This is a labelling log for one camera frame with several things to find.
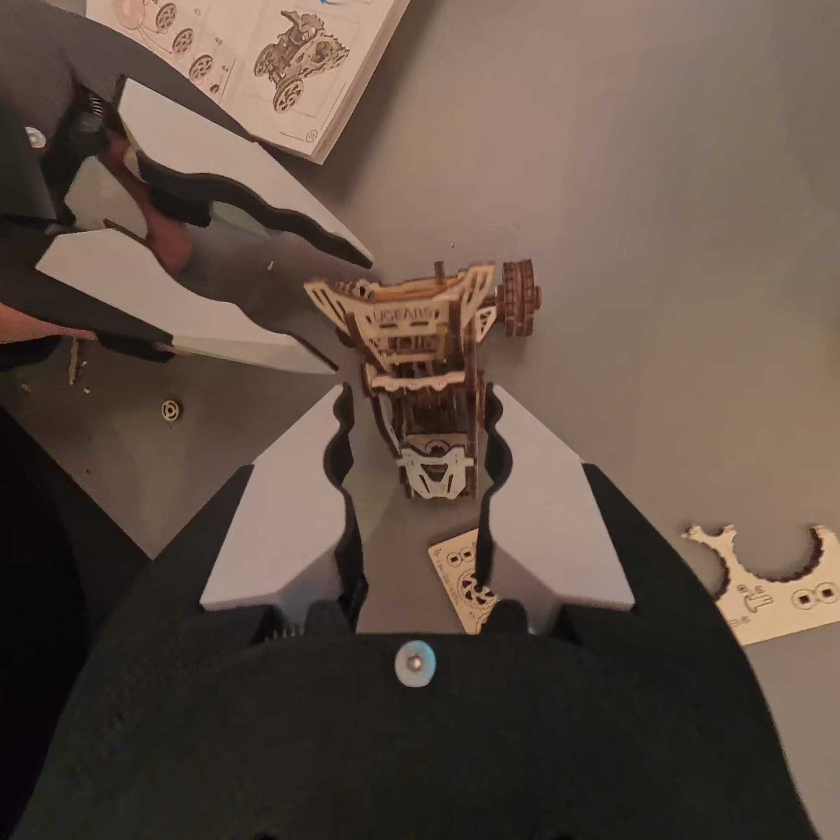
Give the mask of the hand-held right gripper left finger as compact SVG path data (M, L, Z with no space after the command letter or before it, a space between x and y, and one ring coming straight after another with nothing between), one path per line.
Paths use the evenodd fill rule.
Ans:
M339 604L356 627L369 585L354 503L353 392L336 385L251 464L201 595L220 612L271 606L301 626L312 603Z

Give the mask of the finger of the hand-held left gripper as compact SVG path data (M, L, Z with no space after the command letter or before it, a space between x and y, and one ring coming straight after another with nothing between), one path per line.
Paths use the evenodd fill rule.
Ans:
M36 269L170 335L174 350L306 375L338 370L296 336L184 288L147 245L117 228L55 236Z
M118 114L143 179L190 203L228 205L273 233L369 269L369 249L259 143L126 77Z

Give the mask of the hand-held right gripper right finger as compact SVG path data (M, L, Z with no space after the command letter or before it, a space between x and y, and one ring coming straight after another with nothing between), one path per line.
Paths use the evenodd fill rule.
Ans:
M634 594L581 458L493 384L486 434L478 583L518 602L536 635L550 634L565 606L631 609Z

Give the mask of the wooden sheet with wheels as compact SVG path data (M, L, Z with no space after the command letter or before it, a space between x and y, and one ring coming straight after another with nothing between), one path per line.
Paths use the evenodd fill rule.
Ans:
M474 528L430 546L429 559L448 599L468 635L478 635L498 603L496 594L479 585L476 578L476 547L479 530Z

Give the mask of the wooden buggy model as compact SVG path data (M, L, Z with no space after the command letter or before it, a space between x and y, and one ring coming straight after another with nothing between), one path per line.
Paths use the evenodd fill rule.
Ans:
M532 335L542 290L530 259L492 262L394 285L313 278L312 304L360 354L362 392L408 497L477 498L487 383L479 347L500 325Z

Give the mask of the person's left hand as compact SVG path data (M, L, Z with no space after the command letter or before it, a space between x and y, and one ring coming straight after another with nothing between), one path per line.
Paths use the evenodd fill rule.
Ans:
M193 244L186 232L186 226L161 213L151 202L148 186L139 180L124 163L123 156L130 149L128 139L120 132L105 129L108 148L98 155L101 165L121 185L132 209L130 220L143 217L145 241L151 247L163 268L177 278L187 267L192 257ZM52 337L70 337L78 340L96 341L95 332L72 329L63 324L40 321L29 315L1 306L1 343L21 343Z

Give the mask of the instruction booklet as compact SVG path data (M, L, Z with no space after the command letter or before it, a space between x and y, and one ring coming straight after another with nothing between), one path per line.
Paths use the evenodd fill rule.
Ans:
M323 164L407 1L88 1L259 140Z

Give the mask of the wooden sheet with round holes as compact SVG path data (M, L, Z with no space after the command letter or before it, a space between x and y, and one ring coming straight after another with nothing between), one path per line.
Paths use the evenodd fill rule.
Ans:
M753 574L740 563L732 524L718 533L693 524L682 536L714 552L721 562L724 581L712 597L741 646L838 622L839 541L831 529L812 528L812 560L799 575L782 580Z

